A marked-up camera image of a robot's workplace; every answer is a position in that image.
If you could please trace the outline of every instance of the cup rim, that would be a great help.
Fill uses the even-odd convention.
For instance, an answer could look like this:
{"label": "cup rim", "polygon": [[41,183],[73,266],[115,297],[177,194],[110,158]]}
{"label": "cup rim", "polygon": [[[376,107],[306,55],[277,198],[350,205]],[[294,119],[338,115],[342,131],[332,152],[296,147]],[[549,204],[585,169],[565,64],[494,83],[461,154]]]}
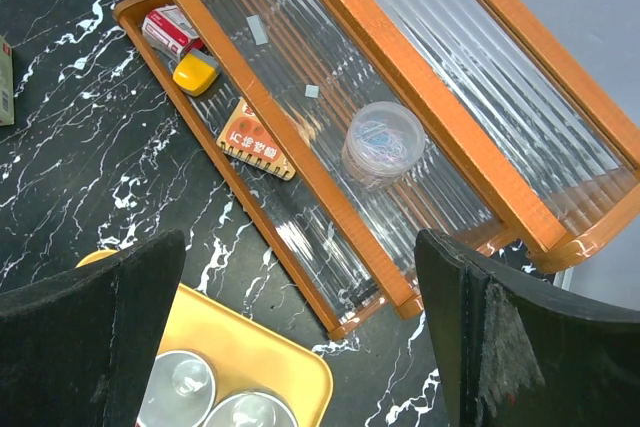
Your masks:
{"label": "cup rim", "polygon": [[[155,364],[158,360],[174,354],[186,354],[188,356],[193,357],[196,360],[201,361],[206,366],[207,373],[209,374],[209,378],[211,379],[211,396],[209,398],[209,401],[207,402],[207,408],[204,410],[204,414],[202,414],[200,419],[191,426],[191,427],[198,427],[200,425],[203,425],[205,420],[209,417],[211,410],[213,409],[213,404],[216,400],[216,395],[218,393],[218,383],[216,381],[216,376],[213,369],[209,365],[209,362],[207,362],[206,359],[202,357],[200,354],[197,354],[190,350],[183,350],[183,349],[168,350],[166,352],[163,352],[162,354],[156,355],[156,358],[154,359],[153,362]],[[137,427],[150,427],[145,422],[143,422],[142,419],[140,419],[140,414],[138,414],[136,422],[137,422]]]}
{"label": "cup rim", "polygon": [[238,397],[243,396],[243,395],[247,395],[247,394],[261,395],[261,396],[264,396],[264,397],[268,398],[269,400],[271,400],[272,402],[274,402],[275,404],[280,406],[282,408],[282,410],[284,410],[287,413],[287,416],[288,416],[289,420],[291,421],[291,427],[299,427],[298,420],[296,419],[296,416],[293,413],[293,410],[291,409],[291,407],[289,407],[289,405],[283,399],[281,399],[274,392],[269,392],[269,391],[260,390],[260,389],[241,390],[241,391],[236,391],[236,392],[233,392],[233,393],[229,394],[224,399],[222,399],[220,402],[218,402],[218,404],[213,408],[213,410],[211,410],[211,412],[209,412],[209,415],[207,415],[207,418],[204,420],[204,423],[202,424],[202,427],[213,427],[213,426],[210,426],[208,424],[212,420],[212,417],[216,414],[216,412],[219,412],[219,409],[221,407],[223,407],[227,403],[231,402],[232,400],[237,399]]}

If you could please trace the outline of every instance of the orange book cover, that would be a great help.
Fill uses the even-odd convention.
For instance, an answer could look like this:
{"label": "orange book cover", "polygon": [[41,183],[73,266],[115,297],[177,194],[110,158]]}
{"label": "orange book cover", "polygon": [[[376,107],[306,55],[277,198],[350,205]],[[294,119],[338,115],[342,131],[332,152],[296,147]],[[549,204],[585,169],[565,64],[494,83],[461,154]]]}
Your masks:
{"label": "orange book cover", "polygon": [[227,155],[283,180],[291,180],[296,173],[244,99],[238,102],[217,144]]}

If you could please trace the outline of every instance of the marble table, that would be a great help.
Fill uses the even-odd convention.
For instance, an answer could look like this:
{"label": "marble table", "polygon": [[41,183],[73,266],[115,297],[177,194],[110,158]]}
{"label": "marble table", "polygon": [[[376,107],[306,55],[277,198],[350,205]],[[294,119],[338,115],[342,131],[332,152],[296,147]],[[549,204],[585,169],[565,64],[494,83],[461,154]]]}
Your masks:
{"label": "marble table", "polygon": [[[335,391],[323,425],[448,425],[426,316],[401,322],[387,308],[345,340],[326,339],[112,20],[118,1],[0,0],[17,117],[0,127],[0,292],[179,228],[187,285],[328,361]],[[531,272],[524,250],[497,257]]]}

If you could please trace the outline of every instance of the yellow tray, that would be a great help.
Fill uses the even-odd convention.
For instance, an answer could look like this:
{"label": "yellow tray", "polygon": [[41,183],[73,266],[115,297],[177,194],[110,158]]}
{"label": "yellow tray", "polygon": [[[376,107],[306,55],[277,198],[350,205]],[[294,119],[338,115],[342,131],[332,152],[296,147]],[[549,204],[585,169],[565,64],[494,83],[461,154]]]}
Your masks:
{"label": "yellow tray", "polygon": [[314,353],[180,284],[159,354],[185,349],[214,366],[218,396],[266,387],[282,397],[300,427],[316,427],[329,404],[333,378]]}

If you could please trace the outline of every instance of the yellow tape dispenser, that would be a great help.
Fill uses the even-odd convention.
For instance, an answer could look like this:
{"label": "yellow tape dispenser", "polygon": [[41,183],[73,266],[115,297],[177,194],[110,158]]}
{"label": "yellow tape dispenser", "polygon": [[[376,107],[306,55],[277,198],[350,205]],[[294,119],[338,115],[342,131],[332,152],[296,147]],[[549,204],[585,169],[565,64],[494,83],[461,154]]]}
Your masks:
{"label": "yellow tape dispenser", "polygon": [[173,81],[187,94],[202,94],[220,73],[213,57],[197,49],[190,50],[173,72]]}

